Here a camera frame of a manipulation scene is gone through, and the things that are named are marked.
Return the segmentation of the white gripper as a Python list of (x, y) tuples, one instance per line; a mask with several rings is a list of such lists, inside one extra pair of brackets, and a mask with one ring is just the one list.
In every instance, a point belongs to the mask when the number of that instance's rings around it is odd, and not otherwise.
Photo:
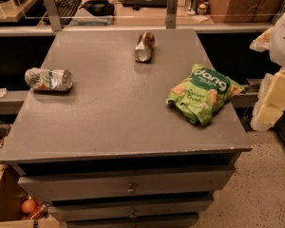
[(276, 74), (266, 73), (261, 81), (250, 122), (255, 131), (267, 131), (275, 125), (285, 111), (285, 12), (273, 28), (266, 29), (250, 45), (258, 52), (268, 50), (270, 59), (283, 67)]

